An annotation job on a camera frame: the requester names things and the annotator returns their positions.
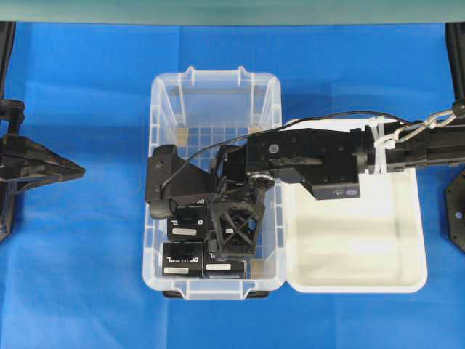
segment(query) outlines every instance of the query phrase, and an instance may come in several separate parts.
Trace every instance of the screw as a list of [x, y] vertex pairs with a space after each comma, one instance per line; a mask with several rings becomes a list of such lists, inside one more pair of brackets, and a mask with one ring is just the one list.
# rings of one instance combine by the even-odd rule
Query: screw
[[271, 154], [276, 154], [279, 151], [279, 145], [277, 145], [277, 144], [270, 145], [269, 148], [268, 148], [268, 151]]

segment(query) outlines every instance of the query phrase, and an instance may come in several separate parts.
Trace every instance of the clear plastic bin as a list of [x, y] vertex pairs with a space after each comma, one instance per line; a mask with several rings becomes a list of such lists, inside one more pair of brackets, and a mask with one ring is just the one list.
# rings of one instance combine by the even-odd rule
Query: clear plastic bin
[[[281, 125], [278, 79], [268, 73], [197, 71], [165, 73], [152, 84], [150, 146], [176, 144], [186, 158], [201, 148], [249, 132]], [[194, 164], [209, 168], [217, 149], [202, 154]], [[267, 192], [267, 207], [256, 254], [246, 263], [245, 279], [194, 279], [161, 275], [166, 220], [153, 220], [145, 212], [142, 276], [158, 291], [178, 291], [186, 299], [241, 300], [250, 291], [272, 291], [286, 279], [283, 245], [281, 184]]]

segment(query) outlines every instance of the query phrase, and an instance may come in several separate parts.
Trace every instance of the wire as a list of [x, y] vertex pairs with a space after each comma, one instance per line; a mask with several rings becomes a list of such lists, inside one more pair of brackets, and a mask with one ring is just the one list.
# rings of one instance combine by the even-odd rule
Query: wire
[[449, 127], [450, 128], [453, 128], [453, 127], [465, 127], [465, 124], [456, 124], [456, 125], [446, 125], [446, 126], [443, 126], [444, 128], [448, 129]]
[[197, 156], [199, 156], [200, 154], [206, 152], [206, 151], [209, 151], [210, 149], [212, 148], [216, 148], [216, 147], [220, 147], [222, 145], [226, 145], [226, 144], [230, 144], [230, 143], [233, 143], [233, 142], [237, 142], [239, 140], [244, 140], [252, 135], [263, 135], [264, 133], [269, 133], [269, 132], [278, 132], [278, 131], [281, 131], [283, 129], [287, 129], [288, 127], [291, 127], [293, 125], [296, 125], [296, 124], [299, 124], [301, 122], [305, 122], [305, 121], [318, 121], [318, 120], [326, 120], [326, 119], [333, 119], [333, 118], [339, 118], [339, 117], [342, 117], [342, 116], [351, 116], [351, 115], [365, 115], [365, 116], [385, 116], [387, 118], [390, 118], [390, 119], [394, 119], [394, 120], [397, 120], [399, 122], [402, 122], [403, 124], [405, 125], [414, 125], [414, 123], [410, 122], [410, 121], [407, 121], [405, 119], [402, 119], [402, 118], [399, 118], [397, 116], [394, 116], [394, 115], [391, 115], [391, 114], [388, 114], [388, 113], [382, 113], [380, 111], [343, 111], [341, 113], [332, 113], [332, 114], [328, 114], [328, 115], [325, 115], [325, 116], [316, 116], [316, 117], [309, 117], [309, 118], [303, 118], [303, 119], [298, 119], [298, 120], [295, 120], [295, 121], [292, 121], [290, 124], [286, 124], [286, 125], [283, 125], [283, 126], [280, 126], [280, 127], [276, 127], [274, 129], [266, 129], [264, 131], [258, 131], [258, 132], [253, 132], [253, 133], [249, 133], [247, 135], [244, 135], [244, 136], [240, 136], [240, 137], [236, 137], [236, 138], [233, 138], [231, 140], [225, 140], [224, 142], [220, 142], [220, 143], [216, 143], [216, 144], [213, 144], [213, 145], [209, 145], [208, 147], [205, 147], [203, 149], [200, 149], [197, 153], [193, 154], [192, 156], [190, 156], [186, 161], [185, 163], [183, 163], [179, 169], [177, 169], [171, 176], [169, 176], [164, 182], [163, 184], [161, 185], [161, 194], [163, 195], [163, 191], [164, 189], [166, 188], [166, 186], [187, 166], [187, 164], [189, 164], [193, 159], [195, 159]]

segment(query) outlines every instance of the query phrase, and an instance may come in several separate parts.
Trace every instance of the white lid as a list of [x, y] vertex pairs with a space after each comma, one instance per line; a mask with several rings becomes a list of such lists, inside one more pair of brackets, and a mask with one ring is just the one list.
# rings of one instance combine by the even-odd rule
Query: white lid
[[[367, 119], [293, 128], [349, 131]], [[415, 292], [426, 282], [416, 172], [360, 175], [361, 198], [316, 201], [283, 185], [287, 281], [299, 292]]]

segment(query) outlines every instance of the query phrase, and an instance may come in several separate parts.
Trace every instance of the black metal plate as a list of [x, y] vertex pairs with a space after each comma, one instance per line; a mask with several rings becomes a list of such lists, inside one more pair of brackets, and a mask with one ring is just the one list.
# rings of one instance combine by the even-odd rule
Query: black metal plate
[[465, 252], [465, 171], [445, 190], [449, 239]]

